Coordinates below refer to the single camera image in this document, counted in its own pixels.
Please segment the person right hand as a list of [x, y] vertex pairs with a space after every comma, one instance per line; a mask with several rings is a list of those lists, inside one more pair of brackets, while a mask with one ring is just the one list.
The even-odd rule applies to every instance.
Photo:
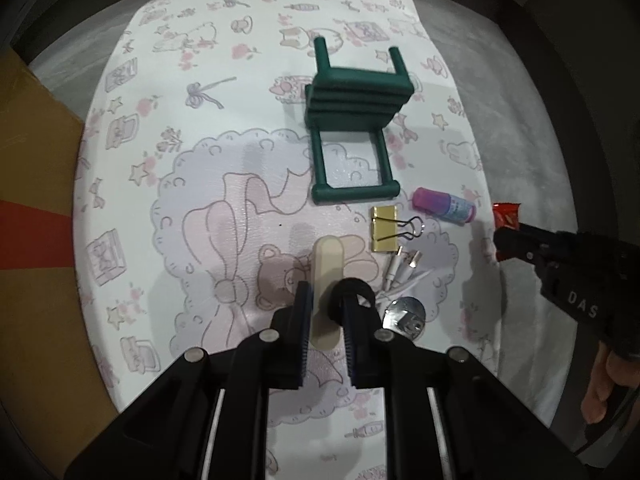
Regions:
[[624, 360], [600, 342], [591, 369], [589, 385], [580, 406], [585, 422], [587, 424], [602, 422], [614, 387], [637, 388], [639, 376], [638, 361]]

